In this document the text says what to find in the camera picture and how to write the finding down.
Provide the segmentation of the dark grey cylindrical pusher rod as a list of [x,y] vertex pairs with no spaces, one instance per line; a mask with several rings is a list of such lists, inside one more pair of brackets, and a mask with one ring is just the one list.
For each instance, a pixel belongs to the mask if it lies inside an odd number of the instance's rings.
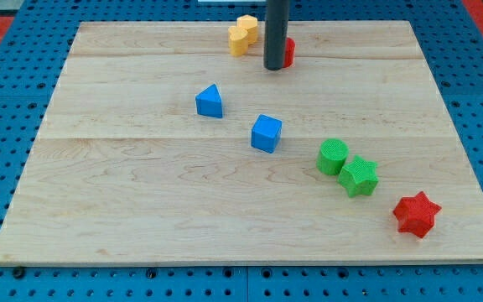
[[268,70],[283,68],[289,8],[289,0],[266,1],[263,66]]

